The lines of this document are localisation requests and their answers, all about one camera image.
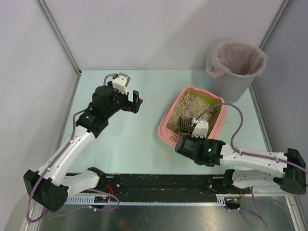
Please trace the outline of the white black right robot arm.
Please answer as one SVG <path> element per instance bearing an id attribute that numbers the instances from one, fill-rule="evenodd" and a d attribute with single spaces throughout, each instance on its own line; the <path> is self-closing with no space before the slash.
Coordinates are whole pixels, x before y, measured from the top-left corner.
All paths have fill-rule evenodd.
<path id="1" fill-rule="evenodd" d="M 208 167 L 234 166 L 225 171 L 226 183 L 239 189 L 271 187 L 297 195 L 306 194 L 306 163 L 298 150 L 262 152 L 233 147 L 214 139 L 186 137 L 179 140 L 175 152 Z"/>

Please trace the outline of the right aluminium corner post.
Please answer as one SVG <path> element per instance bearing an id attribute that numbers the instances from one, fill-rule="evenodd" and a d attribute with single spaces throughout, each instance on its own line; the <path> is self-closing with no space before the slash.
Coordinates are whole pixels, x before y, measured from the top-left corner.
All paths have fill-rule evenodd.
<path id="1" fill-rule="evenodd" d="M 274 35 L 276 29 L 279 27 L 279 24 L 282 22 L 283 18 L 287 14 L 287 12 L 290 9 L 290 7 L 292 6 L 293 2 L 294 2 L 293 0 L 283 0 L 281 2 L 272 22 L 270 23 L 261 43 L 259 45 L 259 48 L 261 50 L 264 50 L 266 48 L 267 44 L 271 40 L 271 37 Z"/>

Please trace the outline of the beige cat litter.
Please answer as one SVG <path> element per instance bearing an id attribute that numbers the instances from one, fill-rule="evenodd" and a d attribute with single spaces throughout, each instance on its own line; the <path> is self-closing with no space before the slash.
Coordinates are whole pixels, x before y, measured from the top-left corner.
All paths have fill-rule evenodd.
<path id="1" fill-rule="evenodd" d="M 167 127 L 175 133 L 184 136 L 185 134 L 180 132 L 180 117 L 184 116 L 188 118 L 197 118 L 203 111 L 210 107 L 211 105 L 199 95 L 192 92 L 186 92 L 180 97 L 180 99 L 176 103 L 167 123 Z M 214 108 L 206 112 L 200 118 L 201 120 L 207 121 L 209 124 L 207 135 L 210 134 L 213 126 L 215 125 L 218 115 L 218 109 Z"/>

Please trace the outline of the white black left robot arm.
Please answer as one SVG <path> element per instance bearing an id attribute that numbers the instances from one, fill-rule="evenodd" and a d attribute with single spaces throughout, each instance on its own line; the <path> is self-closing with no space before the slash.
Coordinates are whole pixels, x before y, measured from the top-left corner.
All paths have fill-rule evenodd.
<path id="1" fill-rule="evenodd" d="M 118 111 L 137 113 L 143 100 L 138 91 L 128 99 L 126 84 L 110 81 L 99 86 L 88 107 L 73 116 L 73 131 L 66 143 L 37 171 L 28 170 L 24 176 L 30 200 L 50 212 L 58 211 L 67 198 L 97 186 L 100 172 L 90 167 L 85 172 L 67 176 L 67 172 L 81 152 L 108 126 L 108 120 Z"/>

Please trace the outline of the grey waste bin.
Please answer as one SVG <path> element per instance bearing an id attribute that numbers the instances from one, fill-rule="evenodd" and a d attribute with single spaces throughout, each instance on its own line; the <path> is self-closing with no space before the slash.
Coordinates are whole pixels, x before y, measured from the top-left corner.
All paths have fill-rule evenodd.
<path id="1" fill-rule="evenodd" d="M 259 76 L 226 73 L 221 77 L 212 78 L 211 88 L 214 94 L 223 98 L 225 102 L 234 103 L 240 99 L 256 77 Z"/>

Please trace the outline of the aluminium corner post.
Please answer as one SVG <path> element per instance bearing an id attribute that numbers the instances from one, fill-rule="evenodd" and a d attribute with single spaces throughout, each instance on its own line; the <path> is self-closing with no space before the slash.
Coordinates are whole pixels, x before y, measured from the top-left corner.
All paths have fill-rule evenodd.
<path id="1" fill-rule="evenodd" d="M 283 0 L 281 2 L 272 22 L 270 23 L 261 43 L 259 45 L 259 48 L 261 50 L 264 50 L 266 48 L 267 44 L 271 40 L 271 37 L 274 35 L 276 29 L 279 27 L 279 24 L 282 22 L 283 18 L 287 14 L 287 12 L 290 9 L 290 7 L 292 6 L 293 2 L 294 2 L 293 0 Z"/>
<path id="2" fill-rule="evenodd" d="M 74 72 L 79 76 L 81 70 L 79 69 L 75 58 L 73 57 L 71 50 L 65 41 L 65 38 L 58 27 L 47 3 L 45 0 L 36 0 L 36 3 L 41 10 L 47 24 L 49 25 L 52 33 L 54 34 L 56 40 L 58 41 L 60 48 L 62 49 L 65 57 L 67 58 L 68 62 L 70 63 L 71 67 L 73 68 Z"/>

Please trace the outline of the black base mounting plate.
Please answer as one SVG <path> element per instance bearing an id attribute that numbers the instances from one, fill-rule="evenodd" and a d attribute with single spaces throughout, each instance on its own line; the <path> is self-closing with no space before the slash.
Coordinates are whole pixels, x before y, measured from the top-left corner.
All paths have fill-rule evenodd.
<path id="1" fill-rule="evenodd" d="M 212 194 L 250 194 L 250 188 L 233 186 L 219 175 L 164 175 L 164 174 L 101 174 L 94 189 L 123 195 L 129 199 L 136 195 L 150 199 Z"/>

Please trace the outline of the pink and green litter box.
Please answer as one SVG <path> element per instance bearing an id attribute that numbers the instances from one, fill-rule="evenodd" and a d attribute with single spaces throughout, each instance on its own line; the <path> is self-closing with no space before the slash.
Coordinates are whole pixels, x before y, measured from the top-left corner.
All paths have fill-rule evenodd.
<path id="1" fill-rule="evenodd" d="M 200 88 L 196 88 L 194 86 L 187 86 L 185 87 L 175 98 L 175 100 L 173 101 L 173 103 L 171 104 L 171 106 L 169 107 L 169 109 L 167 110 L 167 112 L 165 113 L 163 119 L 161 120 L 159 126 L 158 126 L 158 136 L 159 138 L 165 142 L 167 145 L 171 146 L 172 148 L 175 148 L 176 144 L 178 143 L 178 141 L 180 140 L 181 136 L 179 134 L 177 134 L 176 132 L 172 131 L 171 129 L 169 129 L 167 127 L 167 123 L 171 117 L 171 114 L 178 102 L 178 100 L 180 99 L 180 97 L 187 93 L 190 92 L 191 94 L 195 94 L 195 95 L 199 95 L 204 101 L 206 101 L 207 103 L 209 103 L 210 105 L 216 105 L 218 103 L 224 103 L 225 101 L 215 95 L 212 94 L 209 91 L 200 89 Z M 224 124 L 224 120 L 226 117 L 226 113 L 227 113 L 227 109 L 226 106 L 218 106 L 216 107 L 216 109 L 219 111 L 219 115 L 217 117 L 217 120 L 211 130 L 211 132 L 209 133 L 208 137 L 209 139 L 217 139 L 219 136 L 219 133 L 222 129 L 222 126 Z"/>

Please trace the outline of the left aluminium corner post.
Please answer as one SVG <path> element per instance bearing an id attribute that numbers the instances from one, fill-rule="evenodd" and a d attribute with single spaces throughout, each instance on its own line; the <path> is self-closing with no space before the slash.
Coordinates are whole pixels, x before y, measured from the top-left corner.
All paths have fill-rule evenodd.
<path id="1" fill-rule="evenodd" d="M 65 38 L 58 27 L 47 3 L 45 0 L 36 0 L 36 3 L 41 10 L 47 24 L 49 25 L 52 33 L 54 34 L 56 40 L 58 41 L 60 48 L 62 49 L 65 57 L 67 58 L 68 62 L 70 63 L 71 67 L 73 68 L 74 72 L 79 76 L 81 70 L 79 69 L 75 58 L 73 57 L 71 50 L 65 41 Z"/>

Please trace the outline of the pink bin liner bag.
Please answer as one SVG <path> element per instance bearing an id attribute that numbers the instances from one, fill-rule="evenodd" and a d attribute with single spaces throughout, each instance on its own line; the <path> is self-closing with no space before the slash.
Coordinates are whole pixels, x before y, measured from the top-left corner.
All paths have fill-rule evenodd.
<path id="1" fill-rule="evenodd" d="M 226 73 L 240 76 L 261 76 L 267 66 L 268 56 L 257 46 L 239 41 L 223 40 L 210 51 L 206 71 L 212 78 Z"/>

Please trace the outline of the black slotted litter scoop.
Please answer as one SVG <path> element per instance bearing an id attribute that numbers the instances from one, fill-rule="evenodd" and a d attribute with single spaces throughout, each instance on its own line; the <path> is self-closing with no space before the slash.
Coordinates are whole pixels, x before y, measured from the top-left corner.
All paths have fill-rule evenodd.
<path id="1" fill-rule="evenodd" d="M 179 118 L 179 130 L 181 133 L 192 134 L 196 124 L 193 123 L 193 119 L 189 117 L 181 116 Z"/>

